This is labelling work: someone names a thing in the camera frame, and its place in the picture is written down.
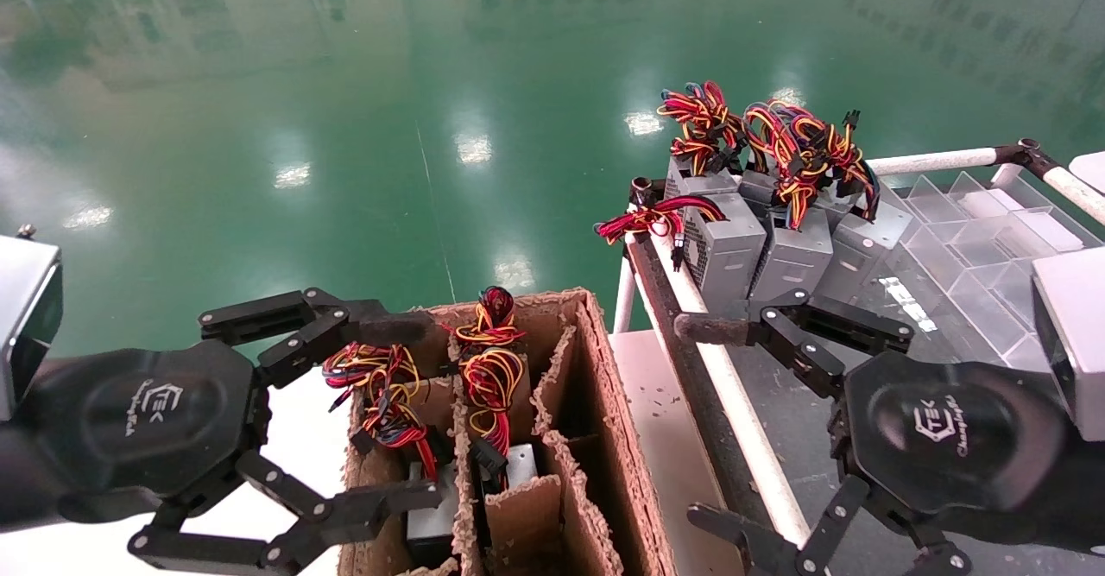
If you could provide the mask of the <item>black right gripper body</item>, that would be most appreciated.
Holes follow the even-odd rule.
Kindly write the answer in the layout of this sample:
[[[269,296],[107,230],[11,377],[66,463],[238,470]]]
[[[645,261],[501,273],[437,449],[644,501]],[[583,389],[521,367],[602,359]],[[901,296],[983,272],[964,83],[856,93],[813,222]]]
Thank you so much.
[[[887,350],[848,371],[842,467],[890,528],[983,543],[1102,548],[1102,443],[1081,437],[1045,375]]]

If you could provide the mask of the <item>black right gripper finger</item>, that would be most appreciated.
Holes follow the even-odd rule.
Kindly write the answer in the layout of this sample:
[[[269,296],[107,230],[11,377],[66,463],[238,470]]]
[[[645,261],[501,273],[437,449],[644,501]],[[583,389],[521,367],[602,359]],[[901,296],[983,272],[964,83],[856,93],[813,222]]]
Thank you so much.
[[[817,525],[798,546],[774,530],[762,528],[732,510],[704,503],[688,506],[688,521],[695,528],[726,541],[741,553],[746,575],[824,575],[836,556],[856,514],[865,506],[871,486],[854,475],[845,476]],[[969,575],[972,563],[966,553],[943,536],[939,530],[907,526],[917,548],[905,575]]]
[[[907,353],[914,328],[808,290],[789,290],[769,301],[738,301],[720,313],[680,313],[673,327],[682,341],[718,346],[760,346],[821,398],[843,395],[844,363],[825,346],[833,341],[876,356]]]

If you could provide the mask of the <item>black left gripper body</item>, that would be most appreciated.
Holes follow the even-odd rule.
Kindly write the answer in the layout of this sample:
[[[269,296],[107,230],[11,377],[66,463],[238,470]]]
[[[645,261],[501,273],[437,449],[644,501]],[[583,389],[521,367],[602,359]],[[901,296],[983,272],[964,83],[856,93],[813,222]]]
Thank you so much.
[[[221,341],[48,360],[3,423],[3,528],[206,513],[269,430],[269,391]]]

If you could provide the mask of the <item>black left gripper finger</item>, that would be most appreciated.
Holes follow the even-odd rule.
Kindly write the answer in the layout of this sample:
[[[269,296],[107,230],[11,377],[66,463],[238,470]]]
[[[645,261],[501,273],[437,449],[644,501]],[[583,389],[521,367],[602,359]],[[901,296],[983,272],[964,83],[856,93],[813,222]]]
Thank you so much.
[[[332,546],[373,541],[391,516],[435,507],[439,490],[429,480],[359,486],[322,498],[256,450],[236,458],[234,473],[296,515],[272,541],[183,533],[183,503],[173,500],[135,534],[128,552],[162,570],[214,575],[299,575]]]
[[[257,357],[262,387],[284,388],[348,344],[411,346],[432,328],[425,311],[391,313],[381,301],[347,301],[320,289],[294,290],[212,308],[199,316],[203,341],[231,347],[277,339]]]

